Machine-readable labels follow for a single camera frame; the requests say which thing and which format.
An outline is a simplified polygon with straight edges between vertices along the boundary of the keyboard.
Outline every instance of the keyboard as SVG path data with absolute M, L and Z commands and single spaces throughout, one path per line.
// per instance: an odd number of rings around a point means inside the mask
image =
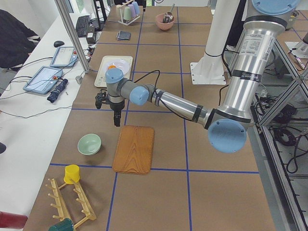
M 90 15 L 81 16 L 77 19 L 76 32 L 78 37 L 85 37 L 87 35 L 87 28 L 90 23 Z

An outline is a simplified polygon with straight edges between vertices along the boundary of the white plate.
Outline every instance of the white plate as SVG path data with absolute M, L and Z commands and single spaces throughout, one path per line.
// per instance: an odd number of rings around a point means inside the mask
M 130 65 L 128 62 L 124 61 L 123 59 L 115 59 L 112 61 L 109 61 L 105 64 L 104 66 L 104 72 L 106 73 L 106 71 L 108 70 L 108 67 L 110 66 L 116 66 L 117 68 L 119 68 L 121 71 L 123 71 L 123 74 L 125 75 L 129 69 L 130 69 Z

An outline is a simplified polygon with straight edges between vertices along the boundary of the white desk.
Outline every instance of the white desk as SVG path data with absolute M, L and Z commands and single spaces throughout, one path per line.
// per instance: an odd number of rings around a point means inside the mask
M 73 23 L 81 14 L 72 14 Z M 52 57 L 56 51 L 53 43 L 56 40 L 72 46 L 72 42 L 58 17 L 34 49 L 25 63 Z M 86 39 L 80 39 L 83 49 L 88 47 Z M 22 68 L 16 75 L 33 76 L 41 66 L 49 66 L 51 59 L 35 62 Z M 60 94 L 55 103 L 47 101 L 47 95 L 24 93 L 10 99 L 7 98 L 22 92 L 26 84 L 12 83 L 11 90 L 5 91 L 0 99 L 0 110 L 19 116 L 30 116 L 49 109 L 71 106 L 79 85 L 75 81 L 77 75 L 84 75 L 80 62 L 64 76 L 68 79 L 66 89 Z M 29 80 L 18 78 L 16 81 Z M 51 157 L 54 153 L 70 108 L 47 112 L 28 119 L 0 114 L 0 142 L 7 146 L 0 154 L 0 211 L 29 215 L 41 186 Z

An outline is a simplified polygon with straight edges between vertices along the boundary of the blue joint cover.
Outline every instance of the blue joint cover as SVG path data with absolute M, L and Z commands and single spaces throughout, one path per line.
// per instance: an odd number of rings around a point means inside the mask
M 123 71 L 119 68 L 111 68 L 106 71 L 106 83 L 112 84 L 112 83 L 117 83 L 121 79 L 123 79 Z
M 219 119 L 208 128 L 208 140 L 223 153 L 237 152 L 245 145 L 246 138 L 245 128 L 235 120 Z
M 266 15 L 281 15 L 292 11 L 300 0 L 252 0 L 254 8 Z
M 129 100 L 136 105 L 144 105 L 149 98 L 149 91 L 142 86 L 135 87 L 129 94 Z

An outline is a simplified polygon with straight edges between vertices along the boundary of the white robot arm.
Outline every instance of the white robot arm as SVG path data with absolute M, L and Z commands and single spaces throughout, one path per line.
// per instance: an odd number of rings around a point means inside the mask
M 233 153 L 246 141 L 251 122 L 249 113 L 253 96 L 276 37 L 285 31 L 292 10 L 300 0 L 250 0 L 244 23 L 245 37 L 232 72 L 225 100 L 216 109 L 175 96 L 153 85 L 140 85 L 123 78 L 118 68 L 106 72 L 108 95 L 105 100 L 115 112 L 115 125 L 120 126 L 124 99 L 143 105 L 147 101 L 163 106 L 177 115 L 208 129 L 210 143 L 217 150 Z

